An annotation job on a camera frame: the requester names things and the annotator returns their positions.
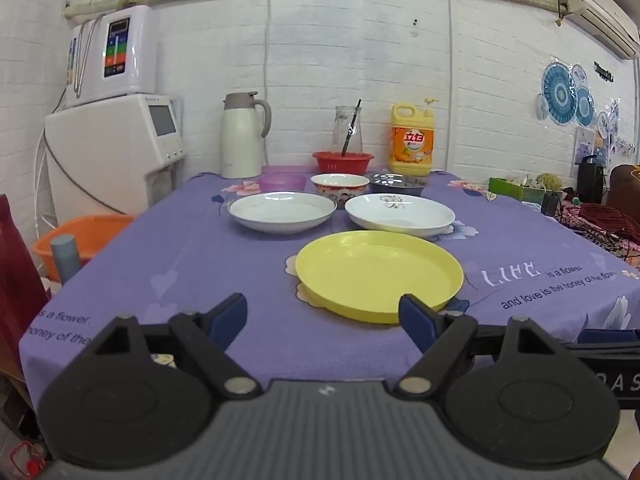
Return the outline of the yellow plastic plate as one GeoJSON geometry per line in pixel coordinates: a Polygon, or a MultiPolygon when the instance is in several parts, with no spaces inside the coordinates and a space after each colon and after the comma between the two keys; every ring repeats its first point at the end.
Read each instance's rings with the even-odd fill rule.
{"type": "Polygon", "coordinates": [[[442,310],[464,283],[462,265],[444,248],[383,231],[320,237],[300,250],[294,268],[312,304],[370,324],[398,324],[407,294],[442,310]]]}

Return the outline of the white plate with flower print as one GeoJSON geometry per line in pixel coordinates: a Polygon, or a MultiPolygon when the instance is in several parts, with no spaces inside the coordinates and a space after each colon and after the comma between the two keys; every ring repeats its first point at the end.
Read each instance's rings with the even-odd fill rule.
{"type": "Polygon", "coordinates": [[[417,237],[449,232],[456,215],[447,206],[405,194],[366,194],[345,204],[349,218],[363,229],[417,237]]]}

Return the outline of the white plate with rim line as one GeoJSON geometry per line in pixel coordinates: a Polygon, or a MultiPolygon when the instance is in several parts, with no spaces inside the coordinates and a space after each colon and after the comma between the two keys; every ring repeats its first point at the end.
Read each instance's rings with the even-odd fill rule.
{"type": "Polygon", "coordinates": [[[336,211],[324,196],[303,192],[271,192],[245,196],[229,206],[241,226],[269,234],[296,234],[320,226],[336,211]]]}

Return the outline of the stainless steel bowl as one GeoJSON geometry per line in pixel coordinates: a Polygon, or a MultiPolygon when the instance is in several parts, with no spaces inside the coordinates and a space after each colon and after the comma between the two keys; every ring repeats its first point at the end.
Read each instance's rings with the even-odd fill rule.
{"type": "Polygon", "coordinates": [[[369,186],[372,193],[394,193],[411,196],[421,196],[427,182],[416,177],[407,177],[402,174],[370,174],[369,186]]]}

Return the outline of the purple plastic bowl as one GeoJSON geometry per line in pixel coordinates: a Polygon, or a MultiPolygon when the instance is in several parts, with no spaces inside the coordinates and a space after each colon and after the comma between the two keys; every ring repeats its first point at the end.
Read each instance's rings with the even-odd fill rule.
{"type": "Polygon", "coordinates": [[[260,192],[304,192],[306,188],[307,177],[303,174],[291,174],[284,172],[283,174],[264,174],[258,179],[260,192]]]}

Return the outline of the ceramic bowl red pattern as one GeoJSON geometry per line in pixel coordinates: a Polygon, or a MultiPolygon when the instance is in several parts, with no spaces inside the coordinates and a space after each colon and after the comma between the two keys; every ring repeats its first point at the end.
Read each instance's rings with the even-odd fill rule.
{"type": "Polygon", "coordinates": [[[370,180],[359,174],[315,174],[311,183],[318,194],[343,209],[349,200],[366,192],[370,180]]]}

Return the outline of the red chair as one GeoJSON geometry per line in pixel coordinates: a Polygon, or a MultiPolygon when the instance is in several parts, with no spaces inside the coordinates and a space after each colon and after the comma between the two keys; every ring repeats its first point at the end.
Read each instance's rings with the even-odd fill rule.
{"type": "Polygon", "coordinates": [[[15,378],[25,379],[20,341],[49,298],[32,256],[14,224],[8,198],[1,195],[1,352],[15,378]]]}

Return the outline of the orange plastic basin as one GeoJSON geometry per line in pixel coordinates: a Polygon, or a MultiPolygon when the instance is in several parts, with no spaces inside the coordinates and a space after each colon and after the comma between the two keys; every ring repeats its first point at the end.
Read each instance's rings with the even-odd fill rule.
{"type": "Polygon", "coordinates": [[[47,274],[52,276],[56,273],[51,249],[51,242],[55,237],[64,234],[73,235],[80,261],[87,263],[133,221],[134,216],[126,214],[79,217],[65,222],[62,226],[38,238],[32,250],[42,260],[47,274]]]}

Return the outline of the black speaker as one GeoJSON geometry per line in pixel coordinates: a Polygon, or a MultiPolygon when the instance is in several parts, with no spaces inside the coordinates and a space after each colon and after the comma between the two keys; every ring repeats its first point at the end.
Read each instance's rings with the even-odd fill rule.
{"type": "Polygon", "coordinates": [[[585,156],[578,165],[577,196],[582,203],[600,204],[604,194],[604,167],[596,155],[585,156]]]}

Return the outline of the green box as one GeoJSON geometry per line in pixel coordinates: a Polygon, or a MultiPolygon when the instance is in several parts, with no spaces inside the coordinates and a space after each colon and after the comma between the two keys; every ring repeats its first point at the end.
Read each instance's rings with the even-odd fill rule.
{"type": "Polygon", "coordinates": [[[560,191],[546,190],[545,188],[523,188],[521,185],[503,178],[491,177],[488,183],[488,191],[497,195],[514,198],[519,202],[538,204],[542,206],[548,197],[555,195],[561,199],[560,191]]]}

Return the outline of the white water dispenser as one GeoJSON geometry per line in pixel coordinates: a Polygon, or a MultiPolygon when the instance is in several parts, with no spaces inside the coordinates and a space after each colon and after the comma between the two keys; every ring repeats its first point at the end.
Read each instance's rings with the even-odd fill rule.
{"type": "Polygon", "coordinates": [[[132,94],[46,117],[59,224],[95,214],[136,216],[175,189],[186,158],[176,104],[167,96],[132,94]]]}

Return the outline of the white thermos jug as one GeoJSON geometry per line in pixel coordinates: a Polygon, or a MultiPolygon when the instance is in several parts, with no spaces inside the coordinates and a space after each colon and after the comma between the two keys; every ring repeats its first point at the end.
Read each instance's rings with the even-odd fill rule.
{"type": "Polygon", "coordinates": [[[257,177],[264,164],[265,140],[271,128],[271,106],[257,91],[229,93],[221,125],[221,177],[257,177]]]}

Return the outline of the yellow dish soap bottle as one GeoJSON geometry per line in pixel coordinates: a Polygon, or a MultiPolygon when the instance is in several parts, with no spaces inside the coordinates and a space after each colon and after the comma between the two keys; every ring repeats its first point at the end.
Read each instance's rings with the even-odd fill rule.
{"type": "Polygon", "coordinates": [[[435,145],[436,99],[427,98],[425,106],[396,103],[390,111],[390,158],[394,174],[426,177],[432,170],[435,145]]]}

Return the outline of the red plastic basket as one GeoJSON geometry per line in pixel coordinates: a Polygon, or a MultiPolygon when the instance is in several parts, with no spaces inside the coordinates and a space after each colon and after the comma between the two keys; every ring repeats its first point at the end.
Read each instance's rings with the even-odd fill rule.
{"type": "Polygon", "coordinates": [[[322,174],[359,174],[366,173],[374,156],[367,153],[314,152],[312,154],[322,174]]]}

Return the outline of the white water purifier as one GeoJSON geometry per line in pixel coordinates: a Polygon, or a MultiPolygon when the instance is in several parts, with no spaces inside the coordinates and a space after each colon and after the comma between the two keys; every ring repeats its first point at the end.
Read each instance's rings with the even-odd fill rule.
{"type": "Polygon", "coordinates": [[[149,6],[101,14],[70,36],[65,101],[75,107],[155,91],[158,17],[149,6]]]}

